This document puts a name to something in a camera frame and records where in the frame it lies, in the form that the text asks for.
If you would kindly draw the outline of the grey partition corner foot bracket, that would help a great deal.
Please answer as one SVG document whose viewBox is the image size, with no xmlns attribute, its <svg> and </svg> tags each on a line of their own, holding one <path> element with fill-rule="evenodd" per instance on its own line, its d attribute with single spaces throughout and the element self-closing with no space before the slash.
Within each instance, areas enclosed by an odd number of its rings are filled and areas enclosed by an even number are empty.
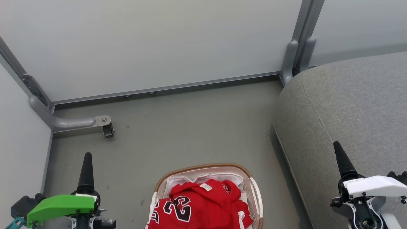
<svg viewBox="0 0 407 229">
<path fill-rule="evenodd" d="M 16 74 L 16 81 L 22 84 L 22 89 L 28 90 L 30 107 L 49 126 L 52 132 L 57 133 L 96 127 L 103 128 L 103 126 L 112 123 L 111 117 L 108 115 L 71 119 L 55 116 L 53 113 L 53 103 L 46 96 L 34 77 L 25 71 L 1 36 L 0 55 Z"/>
</svg>

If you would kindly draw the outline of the white woven-rim laundry basket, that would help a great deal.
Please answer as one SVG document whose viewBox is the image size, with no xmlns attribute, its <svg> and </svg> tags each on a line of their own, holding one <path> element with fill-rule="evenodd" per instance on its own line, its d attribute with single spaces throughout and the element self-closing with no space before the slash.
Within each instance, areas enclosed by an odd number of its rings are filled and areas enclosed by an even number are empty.
<svg viewBox="0 0 407 229">
<path fill-rule="evenodd" d="M 250 217 L 253 219 L 252 229 L 263 229 L 263 200 L 260 189 L 250 172 L 242 165 L 236 163 L 210 163 L 196 165 L 167 173 L 158 181 L 154 189 L 154 194 L 151 199 L 151 207 L 154 207 L 159 199 L 164 198 L 164 192 L 167 190 L 168 179 L 175 177 L 186 177 L 192 179 L 198 176 L 216 173 L 232 173 L 243 178 L 243 190 L 246 193 Z"/>
</svg>

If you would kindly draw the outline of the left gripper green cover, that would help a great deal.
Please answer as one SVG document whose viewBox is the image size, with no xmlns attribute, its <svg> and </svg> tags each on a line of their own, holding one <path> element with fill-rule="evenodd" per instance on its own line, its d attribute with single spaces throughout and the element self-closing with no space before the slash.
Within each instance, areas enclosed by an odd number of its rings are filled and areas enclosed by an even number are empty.
<svg viewBox="0 0 407 229">
<path fill-rule="evenodd" d="M 35 229 L 47 220 L 67 217 L 71 229 L 116 229 L 116 222 L 101 215 L 101 197 L 94 187 L 93 158 L 86 152 L 77 190 L 71 195 L 57 195 L 44 199 L 27 216 L 27 228 Z"/>
</svg>

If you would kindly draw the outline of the grey fabric sofa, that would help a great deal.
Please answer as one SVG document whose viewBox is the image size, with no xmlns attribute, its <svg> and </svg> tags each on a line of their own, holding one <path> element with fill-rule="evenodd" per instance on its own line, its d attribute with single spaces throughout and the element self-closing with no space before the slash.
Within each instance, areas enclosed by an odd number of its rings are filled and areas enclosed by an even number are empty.
<svg viewBox="0 0 407 229">
<path fill-rule="evenodd" d="M 359 174 L 407 171 L 407 51 L 337 61 L 283 88 L 273 126 L 314 229 L 348 229 L 333 142 Z"/>
</svg>

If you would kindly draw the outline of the teal connector bracket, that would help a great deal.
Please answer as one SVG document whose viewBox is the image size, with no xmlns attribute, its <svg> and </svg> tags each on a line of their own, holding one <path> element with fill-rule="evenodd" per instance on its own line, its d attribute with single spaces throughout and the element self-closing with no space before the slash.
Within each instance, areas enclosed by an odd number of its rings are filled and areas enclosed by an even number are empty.
<svg viewBox="0 0 407 229">
<path fill-rule="evenodd" d="M 5 229 L 21 229 L 24 225 L 26 225 L 26 220 L 23 217 L 16 217 Z"/>
</svg>

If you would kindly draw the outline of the red basketball jersey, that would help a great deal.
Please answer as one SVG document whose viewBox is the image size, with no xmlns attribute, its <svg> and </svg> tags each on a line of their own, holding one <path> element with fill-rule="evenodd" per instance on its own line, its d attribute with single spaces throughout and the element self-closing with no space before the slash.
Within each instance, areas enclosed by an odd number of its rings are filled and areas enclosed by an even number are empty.
<svg viewBox="0 0 407 229">
<path fill-rule="evenodd" d="M 159 199 L 144 229 L 250 229 L 253 219 L 232 181 L 187 182 Z"/>
</svg>

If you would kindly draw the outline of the grey partition post with feet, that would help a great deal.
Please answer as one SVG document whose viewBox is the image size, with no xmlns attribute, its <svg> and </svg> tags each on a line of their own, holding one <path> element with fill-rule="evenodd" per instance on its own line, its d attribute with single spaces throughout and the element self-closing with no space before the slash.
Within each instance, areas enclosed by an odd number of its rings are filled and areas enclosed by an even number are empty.
<svg viewBox="0 0 407 229">
<path fill-rule="evenodd" d="M 314 28 L 325 0 L 302 0 L 291 41 L 288 43 L 279 77 L 283 86 L 302 71 L 310 68 L 316 45 Z"/>
</svg>

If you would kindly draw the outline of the white basket liner fabric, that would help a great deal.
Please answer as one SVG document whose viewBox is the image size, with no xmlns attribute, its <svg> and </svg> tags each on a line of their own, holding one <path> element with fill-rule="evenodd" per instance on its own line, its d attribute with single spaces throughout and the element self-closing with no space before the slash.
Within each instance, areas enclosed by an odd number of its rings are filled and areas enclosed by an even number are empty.
<svg viewBox="0 0 407 229">
<path fill-rule="evenodd" d="M 164 197 L 169 197 L 170 192 L 172 191 L 172 188 L 175 187 L 176 185 L 182 185 L 186 183 L 193 183 L 193 184 L 202 184 L 205 183 L 209 180 L 215 180 L 215 181 L 231 181 L 233 182 L 240 190 L 241 196 L 240 200 L 248 203 L 247 201 L 247 195 L 246 192 L 243 190 L 244 187 L 244 180 L 243 177 L 234 173 L 213 173 L 213 174 L 205 174 L 205 175 L 199 175 L 196 176 L 195 178 L 188 178 L 186 176 L 178 176 L 175 178 L 169 178 L 167 180 L 167 185 L 164 190 Z"/>
</svg>

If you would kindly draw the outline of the grey partition base rail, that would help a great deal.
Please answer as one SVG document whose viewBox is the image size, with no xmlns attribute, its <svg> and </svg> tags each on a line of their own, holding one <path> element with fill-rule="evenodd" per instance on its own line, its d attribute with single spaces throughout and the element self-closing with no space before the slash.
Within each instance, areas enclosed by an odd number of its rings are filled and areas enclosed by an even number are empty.
<svg viewBox="0 0 407 229">
<path fill-rule="evenodd" d="M 128 95 L 134 95 L 134 94 L 181 89 L 181 88 L 185 88 L 185 87 L 200 87 L 200 86 L 204 86 L 204 85 L 214 85 L 214 84 L 228 83 L 228 82 L 241 81 L 241 80 L 251 80 L 251 79 L 256 79 L 256 78 L 260 78 L 260 77 L 275 76 L 275 75 L 279 75 L 279 74 L 280 74 L 280 71 L 275 71 L 275 72 L 269 72 L 269 73 L 240 76 L 240 77 L 230 77 L 230 78 L 219 79 L 219 80 L 209 80 L 209 81 L 204 81 L 204 82 L 174 85 L 174 86 L 169 86 L 169 87 L 156 87 L 156 88 L 151 88 L 151 89 L 133 90 L 133 91 L 110 93 L 110 94 L 97 95 L 97 96 L 91 96 L 91 97 L 81 97 L 81 98 L 75 98 L 75 99 L 69 99 L 69 100 L 53 101 L 52 103 L 53 103 L 53 105 L 62 105 L 62 104 L 68 104 L 68 103 L 102 100 L 102 99 L 107 99 L 107 98 L 128 96 Z"/>
</svg>

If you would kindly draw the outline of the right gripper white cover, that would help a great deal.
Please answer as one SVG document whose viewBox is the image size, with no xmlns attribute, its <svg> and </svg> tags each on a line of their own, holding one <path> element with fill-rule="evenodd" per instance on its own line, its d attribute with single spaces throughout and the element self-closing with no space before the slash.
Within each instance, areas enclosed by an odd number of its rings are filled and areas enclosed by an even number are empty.
<svg viewBox="0 0 407 229">
<path fill-rule="evenodd" d="M 341 179 L 340 196 L 333 198 L 332 210 L 348 220 L 346 229 L 402 229 L 392 213 L 381 208 L 388 199 L 407 204 L 407 186 L 387 176 L 359 177 L 340 142 L 333 142 Z"/>
</svg>

